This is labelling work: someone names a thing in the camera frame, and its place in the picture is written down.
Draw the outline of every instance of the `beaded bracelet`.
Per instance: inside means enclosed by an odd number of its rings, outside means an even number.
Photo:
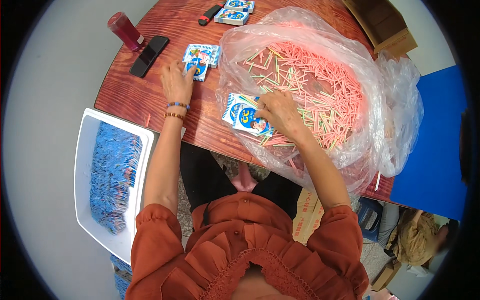
[[[181,107],[183,107],[183,108],[186,108],[187,110],[190,110],[190,105],[185,104],[185,103],[170,102],[170,103],[167,104],[167,107],[170,107],[170,106],[181,106]]]
[[[180,120],[183,120],[183,116],[182,115],[179,115],[179,114],[176,114],[176,113],[173,113],[173,112],[167,112],[165,113],[165,115],[163,115],[164,118],[166,117],[177,117],[179,118]]]

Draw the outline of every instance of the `floor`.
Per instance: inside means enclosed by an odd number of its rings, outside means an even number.
[[[217,160],[220,166],[225,166],[226,173],[229,178],[232,178],[238,174],[237,160],[214,152],[212,152],[212,155]],[[252,177],[256,180],[262,180],[270,173],[270,171],[267,169],[250,164],[249,170],[252,174]],[[183,187],[181,177],[179,178],[178,185],[179,207],[177,218],[180,222],[182,235],[185,237],[189,237],[192,233],[192,215],[190,213],[190,204],[188,202],[187,195],[185,194],[185,189]],[[359,207],[358,197],[352,197],[351,201],[352,208],[354,210],[357,210]],[[373,222],[374,217],[375,216],[370,216],[369,221],[367,222],[367,226],[369,222]],[[364,265],[370,282],[376,279],[385,264],[390,260],[391,258],[383,252],[383,249],[377,243],[371,242],[368,239],[363,239],[363,249],[360,257],[360,262]]]

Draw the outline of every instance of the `smartphone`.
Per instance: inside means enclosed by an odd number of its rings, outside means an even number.
[[[154,36],[133,63],[130,74],[143,78],[169,41],[166,36]]]

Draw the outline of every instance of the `black pants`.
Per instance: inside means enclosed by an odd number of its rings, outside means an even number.
[[[233,195],[237,189],[218,165],[210,151],[182,142],[180,172],[192,212],[196,207],[218,198]],[[252,193],[262,196],[283,209],[293,220],[302,187],[270,172]]]

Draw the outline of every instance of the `orange blouse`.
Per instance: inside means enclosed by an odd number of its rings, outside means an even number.
[[[193,213],[186,251],[172,212],[159,204],[136,218],[132,283],[126,299],[230,299],[250,262],[265,281],[295,299],[361,299],[368,286],[360,263],[362,234],[346,205],[328,210],[305,247],[292,220],[273,202],[247,192],[212,201]]]

